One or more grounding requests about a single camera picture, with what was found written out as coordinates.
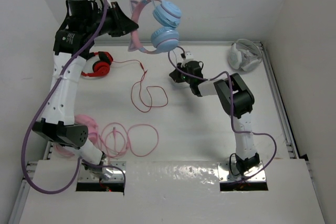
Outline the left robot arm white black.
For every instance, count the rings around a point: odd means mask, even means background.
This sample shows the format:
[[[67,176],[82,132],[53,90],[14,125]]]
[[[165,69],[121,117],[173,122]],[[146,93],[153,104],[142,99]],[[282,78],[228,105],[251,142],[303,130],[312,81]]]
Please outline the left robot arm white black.
[[[49,95],[32,131],[58,143],[85,162],[99,165],[104,153],[89,140],[88,128],[75,123],[78,83],[96,37],[121,37],[138,28],[117,2],[66,0],[67,13],[55,34],[54,70]]]

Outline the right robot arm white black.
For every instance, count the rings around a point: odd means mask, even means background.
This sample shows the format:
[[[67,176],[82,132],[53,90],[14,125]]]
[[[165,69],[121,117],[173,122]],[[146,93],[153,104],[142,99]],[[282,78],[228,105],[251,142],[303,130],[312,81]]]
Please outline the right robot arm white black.
[[[237,73],[230,78],[206,80],[202,67],[195,60],[179,62],[169,74],[175,83],[187,83],[197,97],[215,95],[219,98],[225,113],[230,116],[236,141],[236,169],[243,175],[260,162],[254,145],[251,128],[251,112],[255,98],[241,76]]]

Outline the blue pink cat-ear headphones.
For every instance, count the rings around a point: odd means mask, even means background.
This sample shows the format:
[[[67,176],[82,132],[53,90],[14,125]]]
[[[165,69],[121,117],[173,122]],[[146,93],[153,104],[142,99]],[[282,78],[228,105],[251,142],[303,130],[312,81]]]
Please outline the blue pink cat-ear headphones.
[[[158,2],[158,4],[154,5],[152,15],[162,25],[151,35],[151,44],[155,49],[147,50],[140,41],[138,31],[134,30],[131,32],[129,52],[138,50],[144,54],[157,55],[174,50],[178,46],[180,36],[177,27],[181,22],[182,12],[172,2],[166,0],[130,0],[131,20],[138,23],[146,5],[155,2]]]

